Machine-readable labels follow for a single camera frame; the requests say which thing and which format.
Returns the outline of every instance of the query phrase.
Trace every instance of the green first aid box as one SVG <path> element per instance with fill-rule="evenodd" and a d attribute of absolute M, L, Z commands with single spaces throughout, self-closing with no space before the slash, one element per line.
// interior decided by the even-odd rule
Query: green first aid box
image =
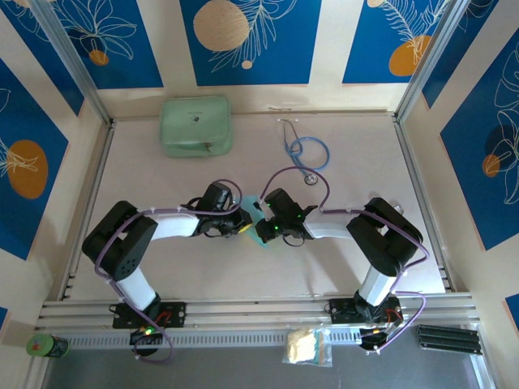
<path fill-rule="evenodd" d="M 233 145 L 229 101 L 224 96 L 166 101 L 160 138 L 162 151 L 169 157 L 226 154 Z"/>

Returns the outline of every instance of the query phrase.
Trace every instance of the orange circle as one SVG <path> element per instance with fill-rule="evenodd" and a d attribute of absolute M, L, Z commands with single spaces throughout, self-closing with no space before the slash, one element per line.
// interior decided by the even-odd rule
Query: orange circle
<path fill-rule="evenodd" d="M 500 159 L 494 154 L 486 156 L 483 160 L 483 172 L 490 178 L 497 176 L 500 172 Z"/>
<path fill-rule="evenodd" d="M 389 71 L 397 76 L 412 75 L 430 41 L 430 36 L 421 35 L 398 46 L 389 59 Z"/>
<path fill-rule="evenodd" d="M 7 174 L 15 192 L 29 200 L 40 197 L 49 174 L 47 157 L 40 145 L 31 140 L 19 140 L 9 148 L 7 159 L 14 163 Z"/>
<path fill-rule="evenodd" d="M 108 65 L 108 55 L 106 55 L 104 52 L 94 49 L 89 54 L 88 57 L 90 58 L 90 61 L 94 62 L 98 66 L 104 66 Z"/>

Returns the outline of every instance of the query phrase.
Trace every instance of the plastic bag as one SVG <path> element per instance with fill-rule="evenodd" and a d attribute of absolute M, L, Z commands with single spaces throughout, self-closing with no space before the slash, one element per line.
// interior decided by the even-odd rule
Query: plastic bag
<path fill-rule="evenodd" d="M 332 367 L 332 345 L 327 328 L 300 328 L 286 336 L 283 363 Z"/>

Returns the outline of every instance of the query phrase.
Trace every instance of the beige circle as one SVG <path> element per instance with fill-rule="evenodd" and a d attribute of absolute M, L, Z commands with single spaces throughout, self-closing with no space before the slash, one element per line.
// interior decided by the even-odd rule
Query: beige circle
<path fill-rule="evenodd" d="M 252 68 L 252 62 L 251 61 L 243 61 L 242 62 L 242 68 L 248 71 Z"/>
<path fill-rule="evenodd" d="M 242 10 L 228 0 L 211 0 L 193 19 L 196 38 L 208 50 L 228 51 L 249 36 L 249 23 Z"/>
<path fill-rule="evenodd" d="M 385 0 L 367 0 L 367 5 L 371 8 L 376 8 L 384 4 Z"/>
<path fill-rule="evenodd" d="M 29 5 L 27 4 L 27 0 L 12 0 L 19 6 L 24 6 L 25 8 L 29 8 Z M 55 2 L 56 0 L 47 0 L 47 2 Z"/>

